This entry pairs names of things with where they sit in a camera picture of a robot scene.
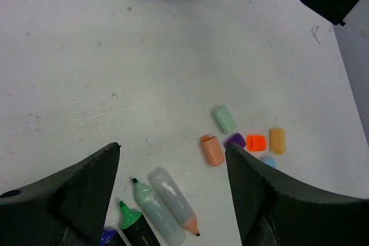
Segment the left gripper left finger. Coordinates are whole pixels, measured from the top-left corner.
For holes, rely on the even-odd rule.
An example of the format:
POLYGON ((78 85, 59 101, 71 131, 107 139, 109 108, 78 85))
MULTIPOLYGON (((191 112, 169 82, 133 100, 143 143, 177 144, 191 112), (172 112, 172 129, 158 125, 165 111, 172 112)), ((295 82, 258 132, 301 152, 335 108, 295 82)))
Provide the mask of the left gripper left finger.
POLYGON ((120 159, 109 143, 1 195, 1 245, 99 245, 120 159))

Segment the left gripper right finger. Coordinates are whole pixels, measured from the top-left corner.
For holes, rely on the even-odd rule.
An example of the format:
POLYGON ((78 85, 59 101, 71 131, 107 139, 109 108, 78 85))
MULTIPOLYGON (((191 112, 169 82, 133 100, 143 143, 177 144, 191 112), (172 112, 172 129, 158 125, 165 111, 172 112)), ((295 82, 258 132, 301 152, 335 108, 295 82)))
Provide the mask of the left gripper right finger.
POLYGON ((235 143, 225 157, 242 245, 368 245, 368 199, 298 181, 235 143))

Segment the purple black highlighter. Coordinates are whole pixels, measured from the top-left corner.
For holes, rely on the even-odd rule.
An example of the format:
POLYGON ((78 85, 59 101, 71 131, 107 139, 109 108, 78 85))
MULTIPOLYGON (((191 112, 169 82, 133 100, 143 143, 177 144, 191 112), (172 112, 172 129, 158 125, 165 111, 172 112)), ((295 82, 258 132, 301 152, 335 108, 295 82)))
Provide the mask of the purple black highlighter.
POLYGON ((127 246, 127 244, 115 229, 104 229, 101 235, 100 246, 127 246))

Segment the light blue cap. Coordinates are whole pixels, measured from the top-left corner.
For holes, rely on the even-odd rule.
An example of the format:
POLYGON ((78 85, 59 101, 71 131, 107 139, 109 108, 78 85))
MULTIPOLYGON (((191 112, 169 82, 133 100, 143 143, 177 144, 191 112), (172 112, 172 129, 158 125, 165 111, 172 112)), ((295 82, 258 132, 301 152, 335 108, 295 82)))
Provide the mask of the light blue cap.
POLYGON ((273 157, 271 156, 265 156, 260 159, 264 164, 269 165, 272 168, 277 168, 276 162, 273 157))

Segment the green cap black highlighter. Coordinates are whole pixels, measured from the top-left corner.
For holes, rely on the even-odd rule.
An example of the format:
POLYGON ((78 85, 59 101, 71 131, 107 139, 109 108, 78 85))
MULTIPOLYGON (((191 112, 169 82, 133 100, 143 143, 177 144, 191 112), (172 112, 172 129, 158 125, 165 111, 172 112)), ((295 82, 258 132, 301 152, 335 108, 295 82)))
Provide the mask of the green cap black highlighter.
POLYGON ((140 211, 131 210, 123 201, 119 202, 123 215, 121 230, 133 246, 161 246, 159 240, 140 211))

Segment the orange neon cap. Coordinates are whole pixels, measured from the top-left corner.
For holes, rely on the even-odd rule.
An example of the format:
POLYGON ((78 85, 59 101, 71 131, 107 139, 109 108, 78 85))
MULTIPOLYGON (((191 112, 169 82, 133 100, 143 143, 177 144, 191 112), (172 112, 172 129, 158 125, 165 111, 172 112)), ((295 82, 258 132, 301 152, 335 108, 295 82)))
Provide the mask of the orange neon cap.
POLYGON ((249 152, 265 151, 266 145, 266 137, 263 135, 249 134, 246 137, 246 147, 249 152))

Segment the yellow pastel cap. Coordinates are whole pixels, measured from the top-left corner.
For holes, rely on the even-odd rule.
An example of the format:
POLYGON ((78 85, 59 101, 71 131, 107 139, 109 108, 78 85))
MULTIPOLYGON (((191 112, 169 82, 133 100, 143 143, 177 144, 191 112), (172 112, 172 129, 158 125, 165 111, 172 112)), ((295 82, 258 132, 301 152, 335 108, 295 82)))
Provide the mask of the yellow pastel cap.
POLYGON ((270 130, 270 150, 274 154, 284 154, 285 130, 283 128, 272 128, 270 130))

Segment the purple cap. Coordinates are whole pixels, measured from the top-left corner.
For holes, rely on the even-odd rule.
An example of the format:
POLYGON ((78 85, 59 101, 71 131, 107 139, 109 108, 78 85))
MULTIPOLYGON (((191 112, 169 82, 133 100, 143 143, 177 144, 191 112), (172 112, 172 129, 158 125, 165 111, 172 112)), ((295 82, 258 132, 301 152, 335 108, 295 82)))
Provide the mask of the purple cap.
POLYGON ((228 137, 224 141, 223 145, 226 148, 227 145, 230 144, 230 143, 235 143, 238 146, 240 146, 241 148, 245 148, 246 145, 247 145, 245 138, 240 133, 234 133, 234 134, 232 134, 230 137, 228 137))

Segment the orange pastel cap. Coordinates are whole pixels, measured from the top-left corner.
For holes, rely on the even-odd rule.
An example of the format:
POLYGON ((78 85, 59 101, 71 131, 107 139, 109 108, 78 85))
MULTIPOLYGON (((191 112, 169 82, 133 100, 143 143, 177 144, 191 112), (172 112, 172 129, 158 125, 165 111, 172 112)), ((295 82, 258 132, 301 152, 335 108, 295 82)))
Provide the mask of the orange pastel cap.
POLYGON ((211 166, 217 167, 224 163, 225 156, 216 136, 204 135, 200 139, 202 148, 211 166))

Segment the green pastel highlighter body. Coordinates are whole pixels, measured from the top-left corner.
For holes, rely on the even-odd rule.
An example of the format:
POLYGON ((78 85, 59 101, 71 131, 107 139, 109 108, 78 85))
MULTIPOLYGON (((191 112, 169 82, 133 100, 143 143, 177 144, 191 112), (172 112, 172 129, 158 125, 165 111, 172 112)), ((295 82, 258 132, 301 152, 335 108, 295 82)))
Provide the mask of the green pastel highlighter body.
POLYGON ((186 235, 161 197, 149 185, 132 178, 134 199, 169 245, 182 245, 186 235))

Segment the green pastel cap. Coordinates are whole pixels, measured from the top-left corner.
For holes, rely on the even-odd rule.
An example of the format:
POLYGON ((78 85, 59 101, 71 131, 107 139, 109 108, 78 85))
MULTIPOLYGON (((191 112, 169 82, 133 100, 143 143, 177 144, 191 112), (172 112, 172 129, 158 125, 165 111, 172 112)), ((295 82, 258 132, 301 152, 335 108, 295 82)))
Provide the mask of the green pastel cap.
POLYGON ((225 105, 215 108, 213 110, 213 116, 225 135, 228 135, 236 130, 237 124, 229 109, 225 105))

